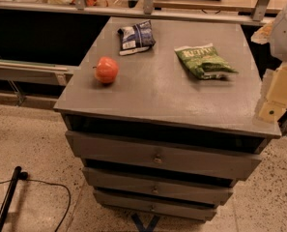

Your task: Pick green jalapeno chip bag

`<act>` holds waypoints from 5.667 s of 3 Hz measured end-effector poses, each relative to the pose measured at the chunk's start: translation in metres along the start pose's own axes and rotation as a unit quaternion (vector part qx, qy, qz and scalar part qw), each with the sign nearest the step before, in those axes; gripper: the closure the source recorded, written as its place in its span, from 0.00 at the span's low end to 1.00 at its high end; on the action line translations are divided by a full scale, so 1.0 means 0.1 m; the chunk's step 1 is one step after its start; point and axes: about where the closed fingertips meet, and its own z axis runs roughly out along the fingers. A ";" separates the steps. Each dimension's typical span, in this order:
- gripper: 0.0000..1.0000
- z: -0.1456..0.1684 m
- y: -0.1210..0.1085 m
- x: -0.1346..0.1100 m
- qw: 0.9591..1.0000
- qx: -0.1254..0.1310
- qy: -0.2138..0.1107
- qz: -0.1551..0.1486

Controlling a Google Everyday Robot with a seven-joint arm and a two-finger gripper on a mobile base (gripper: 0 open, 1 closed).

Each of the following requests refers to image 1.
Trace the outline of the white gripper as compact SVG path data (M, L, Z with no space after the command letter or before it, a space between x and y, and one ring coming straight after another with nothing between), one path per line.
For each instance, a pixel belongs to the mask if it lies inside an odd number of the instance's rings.
M276 123L285 113L287 105L287 62L273 72L273 79L258 117L267 123Z

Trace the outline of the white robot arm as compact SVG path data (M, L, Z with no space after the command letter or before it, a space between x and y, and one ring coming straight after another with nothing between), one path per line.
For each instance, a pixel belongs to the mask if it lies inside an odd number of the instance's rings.
M287 5L273 21L258 29L251 36L251 41L269 44L271 56L281 61L281 65L275 71L265 71L261 99L256 107L259 119L274 123L287 109Z

